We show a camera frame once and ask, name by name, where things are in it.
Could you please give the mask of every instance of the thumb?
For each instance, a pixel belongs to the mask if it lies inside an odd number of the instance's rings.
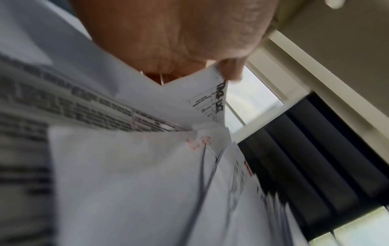
[[[218,68],[226,80],[240,81],[248,56],[241,58],[228,58],[219,61]]]

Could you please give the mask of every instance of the hand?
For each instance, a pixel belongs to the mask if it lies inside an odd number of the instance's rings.
[[[94,42],[131,67],[173,80],[219,62],[240,79],[277,0],[71,0]]]

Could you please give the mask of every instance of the stack of papers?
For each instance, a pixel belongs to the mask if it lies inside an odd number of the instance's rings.
[[[231,142],[215,66],[160,86],[43,0],[0,10],[2,244],[306,244]]]

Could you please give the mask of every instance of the finger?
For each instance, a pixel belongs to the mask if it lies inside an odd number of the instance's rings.
[[[240,81],[248,56],[242,58],[229,58],[219,61],[218,68],[226,80]]]

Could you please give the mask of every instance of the skin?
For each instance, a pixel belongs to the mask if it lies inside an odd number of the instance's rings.
[[[216,60],[239,80],[278,0],[70,0],[94,42],[149,77],[192,74]]]

